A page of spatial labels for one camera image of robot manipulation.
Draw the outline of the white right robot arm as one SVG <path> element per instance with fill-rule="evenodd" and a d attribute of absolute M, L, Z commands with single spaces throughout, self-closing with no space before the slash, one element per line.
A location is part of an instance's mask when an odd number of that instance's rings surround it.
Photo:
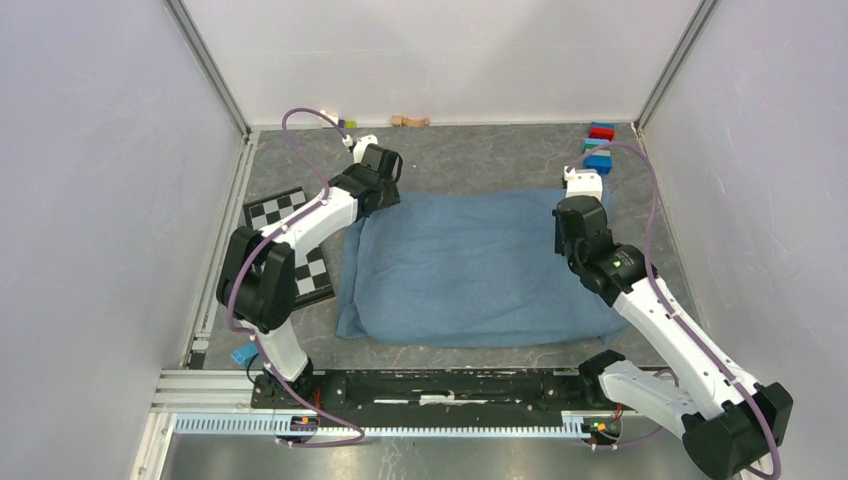
<path fill-rule="evenodd" d="M 742 472 L 779 478 L 789 392 L 778 382 L 759 382 L 708 338 L 668 294 L 648 255 L 614 240 L 600 200 L 565 198 L 553 216 L 556 253 L 650 342 L 679 381 L 673 385 L 607 350 L 579 365 L 580 400 L 591 408 L 618 403 L 648 417 L 680 439 L 711 479 Z"/>

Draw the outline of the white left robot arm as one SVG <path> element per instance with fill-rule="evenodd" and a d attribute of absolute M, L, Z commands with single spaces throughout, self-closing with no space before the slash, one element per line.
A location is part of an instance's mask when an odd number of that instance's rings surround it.
<path fill-rule="evenodd" d="M 336 232 L 400 201 L 398 152 L 360 142 L 352 156 L 351 165 L 289 216 L 261 229 L 237 228 L 219 275 L 216 298 L 230 329 L 251 338 L 277 380 L 276 394 L 290 407 L 306 405 L 314 394 L 314 381 L 304 374 L 311 361 L 289 322 L 297 261 Z"/>

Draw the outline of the blue fabric pillowcase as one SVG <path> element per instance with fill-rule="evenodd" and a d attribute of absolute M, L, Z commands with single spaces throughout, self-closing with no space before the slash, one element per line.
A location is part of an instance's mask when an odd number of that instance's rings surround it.
<path fill-rule="evenodd" d="M 613 340 L 627 321 L 555 251 L 564 195 L 409 192 L 349 226 L 337 335 L 441 348 Z"/>

